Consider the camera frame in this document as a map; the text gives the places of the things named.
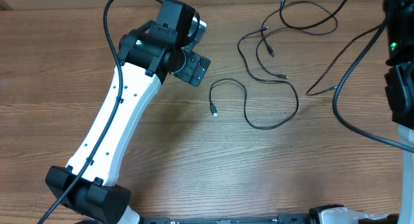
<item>green led indicator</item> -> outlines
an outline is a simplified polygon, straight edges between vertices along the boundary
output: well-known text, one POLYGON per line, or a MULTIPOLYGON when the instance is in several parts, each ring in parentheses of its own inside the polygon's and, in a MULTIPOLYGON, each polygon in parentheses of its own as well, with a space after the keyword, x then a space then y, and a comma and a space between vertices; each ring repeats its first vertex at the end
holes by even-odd
POLYGON ((396 46, 397 46, 397 43, 395 43, 395 42, 394 42, 394 43, 392 43, 392 44, 391 44, 391 50, 394 50, 396 46))

